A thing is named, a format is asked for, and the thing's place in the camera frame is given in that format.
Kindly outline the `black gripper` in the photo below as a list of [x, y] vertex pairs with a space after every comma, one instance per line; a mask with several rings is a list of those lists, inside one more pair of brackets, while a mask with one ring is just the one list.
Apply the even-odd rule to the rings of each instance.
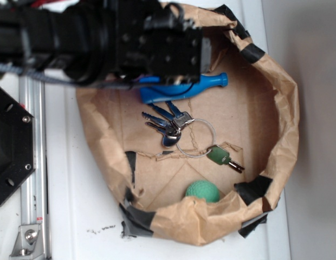
[[117, 1], [117, 73], [195, 83], [211, 62], [211, 43], [180, 3]]

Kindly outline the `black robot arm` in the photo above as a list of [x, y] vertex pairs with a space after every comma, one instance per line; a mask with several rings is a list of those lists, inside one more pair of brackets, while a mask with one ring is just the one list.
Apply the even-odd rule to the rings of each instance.
[[79, 1], [63, 12], [0, 5], [0, 75], [76, 87], [197, 83], [210, 40], [178, 3]]

